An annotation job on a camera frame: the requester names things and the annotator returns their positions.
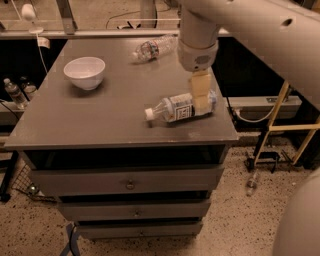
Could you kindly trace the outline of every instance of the bottle cap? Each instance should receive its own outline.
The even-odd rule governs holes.
[[[152,108],[147,108],[147,109],[144,110],[144,112],[146,113],[147,121],[154,120],[155,117],[154,117]]]

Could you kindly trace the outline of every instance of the bottle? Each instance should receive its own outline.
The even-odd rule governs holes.
[[[3,82],[5,90],[10,95],[13,102],[17,105],[17,108],[26,109],[28,106],[28,100],[20,90],[19,86],[16,83],[11,82],[9,78],[5,78]]]
[[[177,47],[177,38],[172,35],[164,35],[139,45],[132,53],[134,62],[147,62],[154,58],[166,55]]]
[[[151,121],[159,119],[165,122],[174,122],[193,116],[204,115],[214,111],[216,102],[216,93],[213,90],[210,90],[208,93],[210,109],[208,109],[206,113],[197,113],[192,103],[191,93],[163,98],[154,108],[145,109],[146,120]]]
[[[21,89],[24,91],[24,93],[27,95],[28,100],[32,100],[35,93],[37,92],[36,85],[31,82],[27,76],[20,77],[21,81]]]
[[[252,196],[258,186],[259,173],[254,171],[251,177],[247,181],[247,196]]]

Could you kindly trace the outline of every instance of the bottle label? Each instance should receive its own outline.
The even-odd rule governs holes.
[[[150,51],[150,59],[156,58],[159,56],[159,47],[155,41],[148,41],[148,47]]]
[[[194,116],[194,111],[192,107],[192,96],[190,93],[170,97],[169,101],[172,106],[172,110],[170,111],[173,115],[171,119],[172,121],[181,120]]]

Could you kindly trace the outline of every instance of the drawer front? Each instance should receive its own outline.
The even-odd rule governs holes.
[[[222,165],[209,169],[103,171],[31,171],[31,180],[46,196],[77,196],[173,191],[211,191]]]
[[[203,217],[210,207],[210,200],[190,200],[161,203],[69,203],[58,209],[70,221],[123,220]]]
[[[85,239],[149,237],[149,236],[178,236],[197,235],[201,231],[202,222],[182,225],[155,225],[134,227],[80,226],[79,234]]]

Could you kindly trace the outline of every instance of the caster wheel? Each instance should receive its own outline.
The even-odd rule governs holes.
[[[254,159],[253,158],[248,158],[245,161],[245,165],[246,165],[247,169],[249,170],[249,172],[251,172],[254,169]]]

